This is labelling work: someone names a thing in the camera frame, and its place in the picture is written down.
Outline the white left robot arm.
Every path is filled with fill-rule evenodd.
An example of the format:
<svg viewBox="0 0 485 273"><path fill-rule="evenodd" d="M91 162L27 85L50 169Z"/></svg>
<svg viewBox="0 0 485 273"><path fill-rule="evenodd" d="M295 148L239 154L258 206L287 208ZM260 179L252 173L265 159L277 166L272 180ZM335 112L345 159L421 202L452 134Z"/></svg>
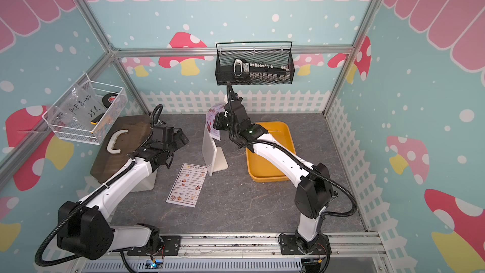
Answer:
<svg viewBox="0 0 485 273"><path fill-rule="evenodd" d="M189 140L180 128L160 120L159 104L150 116L150 133L126 164L91 194L66 202L58 211L58 224L40 244L34 262L39 267L63 264L78 258L97 260L107 252L133 248L154 256L165 247L157 227L149 224L112 227L108 219L118 204L158 168L170 168L175 151Z"/></svg>

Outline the clear acrylic menu holder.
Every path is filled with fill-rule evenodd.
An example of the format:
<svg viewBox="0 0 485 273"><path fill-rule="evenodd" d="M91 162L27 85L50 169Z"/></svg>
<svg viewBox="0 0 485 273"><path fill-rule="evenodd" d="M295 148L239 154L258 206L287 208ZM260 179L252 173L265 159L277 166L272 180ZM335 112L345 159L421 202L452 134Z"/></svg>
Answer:
<svg viewBox="0 0 485 273"><path fill-rule="evenodd" d="M216 146L207 126L204 128L202 154L209 176L212 176L214 172L224 171L229 167L222 148Z"/></svg>

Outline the yellow-header menu sheet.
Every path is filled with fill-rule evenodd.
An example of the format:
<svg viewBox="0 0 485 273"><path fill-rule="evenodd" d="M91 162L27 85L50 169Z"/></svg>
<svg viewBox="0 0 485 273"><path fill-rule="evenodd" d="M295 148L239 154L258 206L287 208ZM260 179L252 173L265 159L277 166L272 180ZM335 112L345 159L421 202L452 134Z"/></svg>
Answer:
<svg viewBox="0 0 485 273"><path fill-rule="evenodd" d="M205 166L184 163L166 202L195 208L207 173Z"/></svg>

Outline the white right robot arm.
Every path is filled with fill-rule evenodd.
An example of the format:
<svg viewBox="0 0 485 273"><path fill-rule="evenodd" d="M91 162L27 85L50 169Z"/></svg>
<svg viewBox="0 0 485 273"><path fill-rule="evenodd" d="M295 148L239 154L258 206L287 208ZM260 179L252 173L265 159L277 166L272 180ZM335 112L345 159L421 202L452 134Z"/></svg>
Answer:
<svg viewBox="0 0 485 273"><path fill-rule="evenodd" d="M357 200L340 183L330 178L326 165L312 164L291 152L262 125L250 120L242 97L226 84L227 101L224 112L215 117L216 130L228 131L229 139L240 149L266 159L296 187L295 205L300 212L294 245L304 255L322 252L320 259L306 259L302 272L325 272L332 255L330 240L322 233L322 223L327 216L350 217L357 212Z"/></svg>

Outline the pink special menu sheet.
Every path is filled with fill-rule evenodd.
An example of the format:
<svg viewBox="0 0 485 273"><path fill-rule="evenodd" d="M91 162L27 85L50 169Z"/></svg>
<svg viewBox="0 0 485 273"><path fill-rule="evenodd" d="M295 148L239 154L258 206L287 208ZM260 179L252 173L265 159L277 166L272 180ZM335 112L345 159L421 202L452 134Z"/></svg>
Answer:
<svg viewBox="0 0 485 273"><path fill-rule="evenodd" d="M216 130L213 126L215 125L215 118L218 113L225 112L224 106L225 104L220 102L212 106L206 113L206 129L214 140L221 140L221 131Z"/></svg>

